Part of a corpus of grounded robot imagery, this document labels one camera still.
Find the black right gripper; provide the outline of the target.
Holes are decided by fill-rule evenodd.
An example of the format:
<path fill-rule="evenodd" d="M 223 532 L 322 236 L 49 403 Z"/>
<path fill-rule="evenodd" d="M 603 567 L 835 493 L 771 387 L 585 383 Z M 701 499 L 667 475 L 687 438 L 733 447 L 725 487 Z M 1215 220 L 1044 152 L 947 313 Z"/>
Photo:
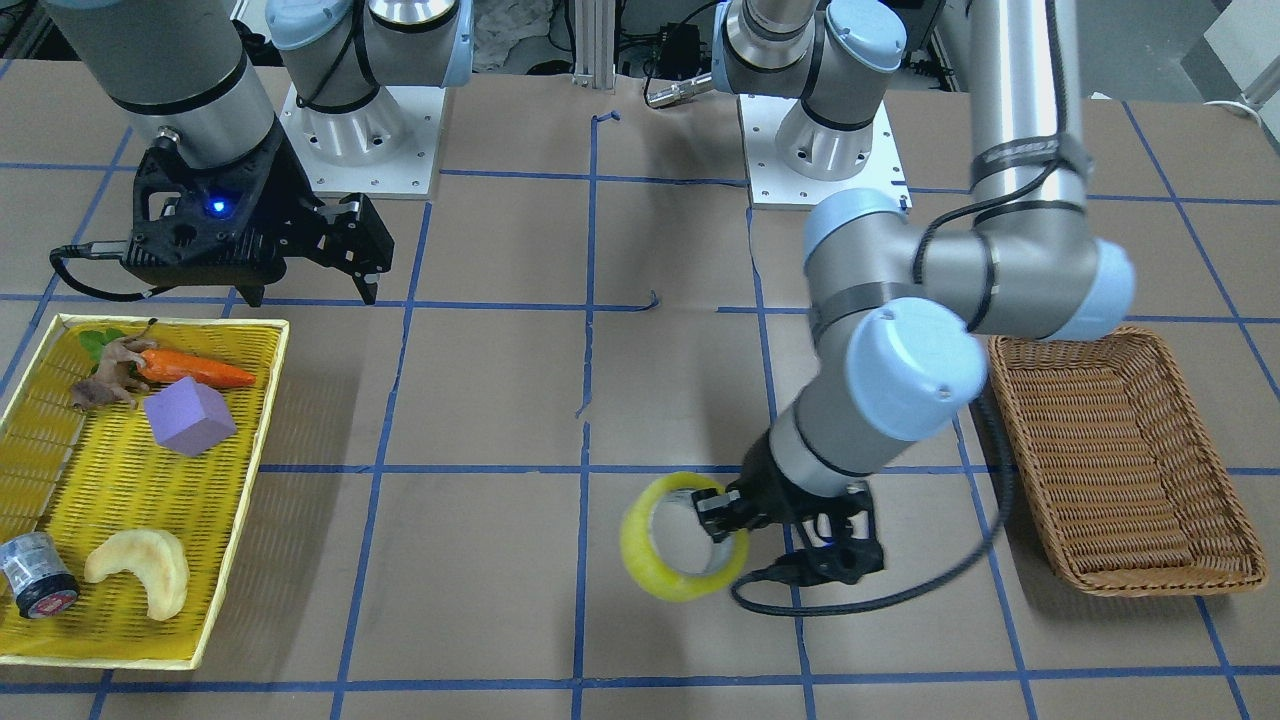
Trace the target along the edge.
<path fill-rule="evenodd" d="M 164 126 L 133 183 L 134 218 L 120 264 L 157 287 L 230 286 L 261 307 L 266 286 L 306 258 L 349 275 L 362 302 L 378 300 L 394 241 L 372 200 L 348 193 L 326 205 L 312 192 L 284 129 L 274 126 L 243 158 L 195 169 Z"/>

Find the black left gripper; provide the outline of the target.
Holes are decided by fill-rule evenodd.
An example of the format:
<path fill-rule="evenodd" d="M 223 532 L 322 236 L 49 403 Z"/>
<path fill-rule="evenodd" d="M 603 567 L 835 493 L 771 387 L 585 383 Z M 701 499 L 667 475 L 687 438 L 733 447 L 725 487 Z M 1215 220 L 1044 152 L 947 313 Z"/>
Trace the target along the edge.
<path fill-rule="evenodd" d="M 724 487 L 695 489 L 692 510 L 712 541 L 727 541 L 736 530 L 759 530 L 772 524 L 791 527 L 800 541 L 795 551 L 774 564 L 750 571 L 735 587 L 777 582 L 813 587 L 831 582 L 854 585 L 884 570 L 884 551 L 877 537 L 876 507 L 864 486 L 837 484 L 837 495 L 814 495 L 792 483 L 774 460 L 769 442 L 756 441 L 742 460 L 739 478 Z"/>

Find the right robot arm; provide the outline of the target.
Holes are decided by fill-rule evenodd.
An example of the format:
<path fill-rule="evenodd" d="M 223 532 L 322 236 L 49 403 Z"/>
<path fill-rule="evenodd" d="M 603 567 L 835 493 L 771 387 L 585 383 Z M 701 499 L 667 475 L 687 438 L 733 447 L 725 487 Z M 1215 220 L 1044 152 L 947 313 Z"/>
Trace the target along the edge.
<path fill-rule="evenodd" d="M 46 1 L 44 10 L 146 141 L 123 241 L 51 250 L 56 275 L 128 304 L 232 287 L 259 306 L 292 258 L 378 297 L 394 241 L 372 200 L 316 193 L 244 36 L 214 1 Z M 410 150 L 394 87 L 449 88 L 472 70 L 471 1 L 270 1 L 310 155 L 367 167 Z"/>

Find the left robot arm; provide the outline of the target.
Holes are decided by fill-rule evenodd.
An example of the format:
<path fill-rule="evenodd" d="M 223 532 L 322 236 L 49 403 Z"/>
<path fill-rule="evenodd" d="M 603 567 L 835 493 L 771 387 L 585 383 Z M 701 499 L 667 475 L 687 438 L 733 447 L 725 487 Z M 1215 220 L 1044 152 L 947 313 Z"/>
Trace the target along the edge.
<path fill-rule="evenodd" d="M 831 533 L 785 565 L 797 584 L 852 584 L 882 565 L 854 519 L 867 480 L 932 437 L 986 384 L 980 334 L 1096 340 L 1135 295 L 1125 251 L 1089 228 L 1073 1 L 972 9 L 972 200 L 914 225 L 897 199 L 845 190 L 805 225 L 817 377 L 748 451 L 726 488 L 678 489 L 737 561 L 748 530 L 819 518 Z"/>

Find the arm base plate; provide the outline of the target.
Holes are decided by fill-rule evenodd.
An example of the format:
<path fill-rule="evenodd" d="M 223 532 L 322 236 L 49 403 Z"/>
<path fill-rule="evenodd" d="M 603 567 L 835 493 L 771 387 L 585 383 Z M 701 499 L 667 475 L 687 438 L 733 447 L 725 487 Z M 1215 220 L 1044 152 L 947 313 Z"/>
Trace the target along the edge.
<path fill-rule="evenodd" d="M 298 106 L 291 86 L 280 122 L 317 196 L 429 200 L 448 100 L 445 88 L 392 86 L 355 111 L 325 114 Z"/>
<path fill-rule="evenodd" d="M 751 206 L 805 211 L 845 190 L 874 190 L 913 206 L 887 106 L 855 131 L 817 124 L 796 99 L 741 95 L 739 118 Z"/>

